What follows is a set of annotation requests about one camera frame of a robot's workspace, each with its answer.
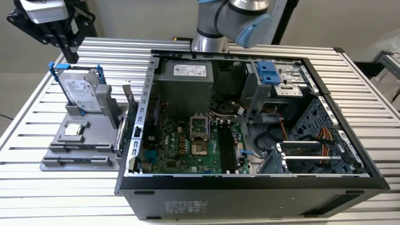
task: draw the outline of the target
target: power supply label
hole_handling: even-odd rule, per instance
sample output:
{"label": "power supply label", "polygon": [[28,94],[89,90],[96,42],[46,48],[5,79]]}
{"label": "power supply label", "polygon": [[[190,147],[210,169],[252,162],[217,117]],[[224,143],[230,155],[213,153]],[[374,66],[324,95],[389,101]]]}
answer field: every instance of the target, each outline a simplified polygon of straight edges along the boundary
{"label": "power supply label", "polygon": [[84,80],[65,80],[65,84],[76,106],[86,112],[100,112],[101,109],[90,83]]}
{"label": "power supply label", "polygon": [[165,201],[166,213],[205,213],[208,201]]}
{"label": "power supply label", "polygon": [[174,65],[173,75],[174,76],[206,76],[205,66]]}

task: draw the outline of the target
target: metal table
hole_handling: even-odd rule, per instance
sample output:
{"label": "metal table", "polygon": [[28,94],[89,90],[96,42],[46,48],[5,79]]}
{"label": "metal table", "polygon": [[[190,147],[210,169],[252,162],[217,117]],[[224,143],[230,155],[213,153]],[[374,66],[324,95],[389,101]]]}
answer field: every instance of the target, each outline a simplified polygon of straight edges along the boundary
{"label": "metal table", "polygon": [[[104,67],[112,94],[125,101],[121,84],[141,92],[150,49],[189,50],[184,41],[85,39],[80,66]],[[386,177],[390,191],[330,218],[302,220],[162,221],[162,224],[400,224],[400,115],[346,54],[333,48],[258,45],[230,53],[309,58],[360,141]],[[41,172],[40,160],[65,115],[66,99],[46,73],[16,119],[0,138],[0,224],[97,225],[138,222],[122,197],[113,196],[117,172]]]}
{"label": "metal table", "polygon": [[400,53],[381,51],[374,57],[373,62],[380,62],[400,80]]}

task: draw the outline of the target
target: open computer tower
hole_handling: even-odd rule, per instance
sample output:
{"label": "open computer tower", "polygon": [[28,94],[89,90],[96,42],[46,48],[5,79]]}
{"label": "open computer tower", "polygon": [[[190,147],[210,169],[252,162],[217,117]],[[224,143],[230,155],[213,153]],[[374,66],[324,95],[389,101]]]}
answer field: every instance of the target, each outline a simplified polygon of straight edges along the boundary
{"label": "open computer tower", "polygon": [[328,217],[386,189],[306,58],[152,51],[116,185],[138,219]]}

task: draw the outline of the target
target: silver metal cylinder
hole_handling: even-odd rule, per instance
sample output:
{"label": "silver metal cylinder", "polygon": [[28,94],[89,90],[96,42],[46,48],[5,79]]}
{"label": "silver metal cylinder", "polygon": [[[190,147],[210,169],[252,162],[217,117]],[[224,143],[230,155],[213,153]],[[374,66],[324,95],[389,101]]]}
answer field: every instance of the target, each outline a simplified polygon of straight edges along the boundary
{"label": "silver metal cylinder", "polygon": [[248,11],[265,10],[269,5],[268,0],[229,0],[229,3],[237,8]]}
{"label": "silver metal cylinder", "polygon": [[225,37],[208,38],[197,33],[192,41],[192,51],[205,53],[228,53],[228,39]]}

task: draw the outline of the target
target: motherboard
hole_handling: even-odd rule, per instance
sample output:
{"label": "motherboard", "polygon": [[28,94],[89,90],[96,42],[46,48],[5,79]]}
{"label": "motherboard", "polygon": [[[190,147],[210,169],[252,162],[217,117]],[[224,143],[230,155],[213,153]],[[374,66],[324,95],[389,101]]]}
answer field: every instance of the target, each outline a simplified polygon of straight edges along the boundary
{"label": "motherboard", "polygon": [[[229,163],[234,168],[232,173],[249,173],[246,158],[240,154],[244,142],[238,124],[220,124],[221,120],[210,122],[204,118],[193,116],[186,121],[162,121],[160,147],[156,156],[146,154],[146,171],[160,174],[226,173],[224,165]],[[218,126],[228,129],[230,143],[221,142],[226,132],[221,134]]]}

